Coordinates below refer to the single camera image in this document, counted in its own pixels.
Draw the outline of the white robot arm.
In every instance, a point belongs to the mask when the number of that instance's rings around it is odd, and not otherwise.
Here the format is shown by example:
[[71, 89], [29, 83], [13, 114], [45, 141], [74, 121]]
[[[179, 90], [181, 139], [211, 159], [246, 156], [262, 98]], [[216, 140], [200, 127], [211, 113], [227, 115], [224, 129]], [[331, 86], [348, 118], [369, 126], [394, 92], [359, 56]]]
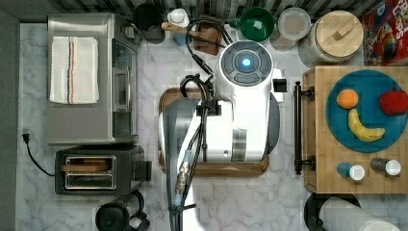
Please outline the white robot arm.
[[286, 91], [271, 54], [252, 40], [227, 45], [207, 80], [182, 80], [182, 96], [159, 116], [171, 231], [201, 231], [191, 185], [198, 163], [261, 162], [270, 154]]

